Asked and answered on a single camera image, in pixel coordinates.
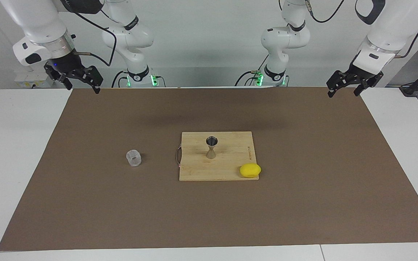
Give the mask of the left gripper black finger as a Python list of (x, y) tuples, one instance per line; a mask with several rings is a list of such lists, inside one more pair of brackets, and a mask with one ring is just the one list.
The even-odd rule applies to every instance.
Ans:
[(377, 75), (371, 76), (369, 78), (358, 76), (359, 84), (354, 90), (354, 95), (360, 96), (360, 94), (362, 94), (362, 92), (366, 89), (375, 87), (383, 76), (384, 74), (382, 71), (380, 71)]
[(335, 71), (327, 81), (328, 97), (332, 98), (336, 91), (341, 88), (347, 87), (349, 80), (349, 73), (342, 71)]

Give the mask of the bamboo cutting board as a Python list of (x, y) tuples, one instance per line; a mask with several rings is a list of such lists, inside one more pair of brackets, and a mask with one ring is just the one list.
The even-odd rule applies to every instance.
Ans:
[[(216, 157), (207, 158), (206, 139), (214, 136)], [(182, 132), (179, 181), (257, 181), (239, 172), (242, 165), (257, 163), (252, 132)]]

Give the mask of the yellow lemon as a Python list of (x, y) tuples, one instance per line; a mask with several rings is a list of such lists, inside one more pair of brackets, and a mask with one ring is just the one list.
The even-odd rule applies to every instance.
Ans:
[(256, 163), (246, 163), (239, 168), (239, 173), (244, 178), (258, 178), (262, 169)]

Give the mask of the brown table mat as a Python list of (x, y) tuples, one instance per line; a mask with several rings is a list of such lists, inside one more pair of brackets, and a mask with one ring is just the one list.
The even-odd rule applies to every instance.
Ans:
[[(230, 131), (259, 180), (179, 181), (182, 132)], [(352, 88), (74, 89), (0, 251), (396, 242), (418, 195)]]

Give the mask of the clear glass cup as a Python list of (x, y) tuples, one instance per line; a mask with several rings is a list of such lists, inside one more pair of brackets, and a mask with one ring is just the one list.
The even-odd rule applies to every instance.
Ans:
[(131, 167), (138, 167), (142, 163), (141, 154), (137, 150), (130, 150), (126, 153), (126, 159)]

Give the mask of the steel jigger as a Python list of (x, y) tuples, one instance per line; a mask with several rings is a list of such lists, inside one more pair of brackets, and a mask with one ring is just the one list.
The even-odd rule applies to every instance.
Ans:
[(214, 148), (216, 147), (216, 145), (218, 144), (218, 139), (215, 136), (209, 136), (206, 139), (206, 144), (208, 146), (208, 152), (206, 157), (208, 159), (215, 159), (216, 158), (216, 153), (214, 151)]

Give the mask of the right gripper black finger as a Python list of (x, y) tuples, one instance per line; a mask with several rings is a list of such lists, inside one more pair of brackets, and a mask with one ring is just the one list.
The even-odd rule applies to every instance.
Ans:
[(95, 66), (76, 68), (76, 78), (82, 83), (91, 86), (95, 94), (100, 93), (103, 77)]
[(45, 63), (44, 70), (51, 80), (60, 82), (67, 90), (72, 89), (73, 85), (65, 73), (59, 73), (48, 63)]

